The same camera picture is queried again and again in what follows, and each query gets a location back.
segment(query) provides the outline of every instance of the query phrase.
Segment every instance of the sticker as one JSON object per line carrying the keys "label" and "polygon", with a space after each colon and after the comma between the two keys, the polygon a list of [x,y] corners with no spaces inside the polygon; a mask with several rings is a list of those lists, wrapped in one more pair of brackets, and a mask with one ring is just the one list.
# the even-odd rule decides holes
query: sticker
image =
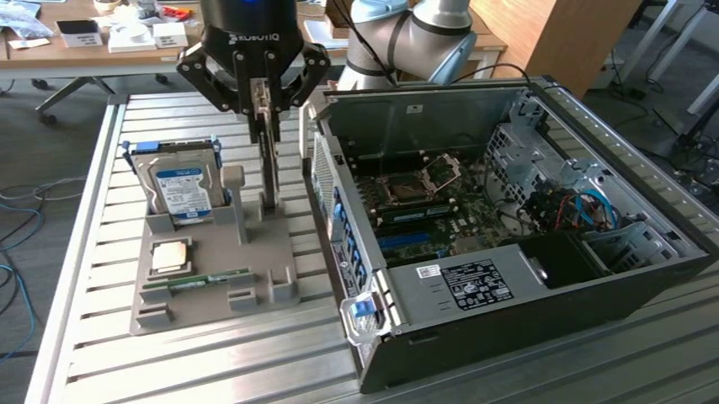
{"label": "sticker", "polygon": [[409,114],[422,114],[425,110],[425,106],[421,105],[409,105],[407,106],[407,113]]}
{"label": "sticker", "polygon": [[207,189],[200,185],[204,178],[200,168],[160,171],[156,176],[167,211],[172,216],[194,219],[210,214],[212,205]]}
{"label": "sticker", "polygon": [[175,284],[170,286],[170,290],[188,290],[188,289],[198,289],[204,287],[207,284],[203,280],[198,280],[196,282],[188,282],[187,284]]}
{"label": "sticker", "polygon": [[413,215],[398,216],[393,221],[413,221],[415,219],[422,219],[423,217],[425,217],[425,212],[415,213]]}
{"label": "sticker", "polygon": [[431,276],[442,275],[442,270],[439,269],[439,265],[435,264],[427,267],[417,267],[417,273],[421,278],[430,278]]}
{"label": "sticker", "polygon": [[453,207],[442,206],[439,208],[431,208],[427,210],[427,215],[439,215],[441,213],[447,213]]}
{"label": "sticker", "polygon": [[515,297],[490,259],[443,268],[442,275],[462,310],[471,310]]}

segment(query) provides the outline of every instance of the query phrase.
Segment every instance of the motherboard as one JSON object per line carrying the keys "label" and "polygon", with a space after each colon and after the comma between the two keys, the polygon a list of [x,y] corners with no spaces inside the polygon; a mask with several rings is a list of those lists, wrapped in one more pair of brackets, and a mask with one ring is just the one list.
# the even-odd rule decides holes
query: motherboard
{"label": "motherboard", "polygon": [[521,233],[521,223],[505,225],[483,192],[487,177],[477,157],[418,153],[394,165],[365,161],[353,168],[391,268],[494,248]]}

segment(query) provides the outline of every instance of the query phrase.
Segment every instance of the gray robot arm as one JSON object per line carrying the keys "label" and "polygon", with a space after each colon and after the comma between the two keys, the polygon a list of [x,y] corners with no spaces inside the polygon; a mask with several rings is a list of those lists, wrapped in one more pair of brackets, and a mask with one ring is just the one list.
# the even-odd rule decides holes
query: gray robot arm
{"label": "gray robot arm", "polygon": [[[467,7],[469,0],[423,0],[410,11],[407,0],[355,0],[355,28],[373,46],[385,70],[403,70],[442,85],[455,80],[477,41]],[[390,87],[394,84],[382,66],[351,32],[338,89]]]}

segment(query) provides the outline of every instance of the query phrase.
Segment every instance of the green circuit board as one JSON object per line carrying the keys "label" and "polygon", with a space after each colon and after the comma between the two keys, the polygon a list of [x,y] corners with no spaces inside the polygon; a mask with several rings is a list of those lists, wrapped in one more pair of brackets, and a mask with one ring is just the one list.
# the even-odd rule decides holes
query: green circuit board
{"label": "green circuit board", "polygon": [[390,267],[497,247],[522,230],[482,191],[477,159],[446,153],[426,168],[355,178]]}

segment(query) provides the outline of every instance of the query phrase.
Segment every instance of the red cable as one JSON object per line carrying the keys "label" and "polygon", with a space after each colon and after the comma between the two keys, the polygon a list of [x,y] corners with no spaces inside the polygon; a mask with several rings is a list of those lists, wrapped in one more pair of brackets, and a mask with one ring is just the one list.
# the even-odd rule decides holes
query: red cable
{"label": "red cable", "polygon": [[562,212],[565,211],[565,203],[569,201],[570,198],[573,198],[571,195],[567,195],[565,198],[562,198],[562,203],[559,204],[558,222],[554,225],[554,230],[559,229],[559,221],[562,221]]}

